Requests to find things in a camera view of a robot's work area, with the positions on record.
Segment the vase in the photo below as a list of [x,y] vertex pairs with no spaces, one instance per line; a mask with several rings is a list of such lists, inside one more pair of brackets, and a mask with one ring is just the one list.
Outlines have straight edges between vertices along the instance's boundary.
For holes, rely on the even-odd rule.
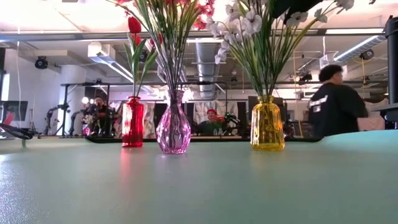
[[122,147],[142,147],[144,138],[144,105],[139,103],[140,98],[130,96],[123,105],[122,120]]
[[255,150],[281,151],[285,147],[279,107],[273,96],[259,96],[252,111],[250,144]]
[[182,111],[182,90],[167,92],[167,109],[156,128],[157,142],[163,153],[185,153],[191,141],[191,127]]

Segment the yellow vase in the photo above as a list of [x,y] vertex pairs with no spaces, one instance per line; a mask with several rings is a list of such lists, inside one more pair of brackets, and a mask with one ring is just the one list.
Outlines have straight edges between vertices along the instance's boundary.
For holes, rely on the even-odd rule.
[[285,147],[279,107],[273,96],[259,96],[252,111],[250,144],[255,150],[282,151]]

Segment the fluorescent light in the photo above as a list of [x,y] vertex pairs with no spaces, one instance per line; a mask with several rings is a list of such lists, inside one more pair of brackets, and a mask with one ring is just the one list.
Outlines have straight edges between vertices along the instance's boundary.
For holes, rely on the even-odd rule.
[[221,43],[224,41],[223,39],[214,39],[214,38],[196,38],[196,39],[187,39],[187,43]]
[[383,28],[375,29],[328,29],[326,34],[377,34],[383,33]]

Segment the red hat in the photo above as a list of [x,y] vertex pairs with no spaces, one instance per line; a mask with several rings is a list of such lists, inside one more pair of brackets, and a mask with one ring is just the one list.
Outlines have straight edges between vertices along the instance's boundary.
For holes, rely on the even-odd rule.
[[209,109],[209,110],[207,111],[207,113],[209,113],[209,112],[213,112],[214,114],[216,114],[216,115],[217,115],[217,111],[216,111],[216,110],[214,110],[214,109]]

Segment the red vase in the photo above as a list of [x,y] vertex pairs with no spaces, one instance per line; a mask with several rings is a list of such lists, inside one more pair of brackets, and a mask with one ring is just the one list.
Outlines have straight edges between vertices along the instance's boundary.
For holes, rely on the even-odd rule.
[[144,105],[139,100],[139,97],[130,96],[129,101],[123,105],[122,147],[142,147]]

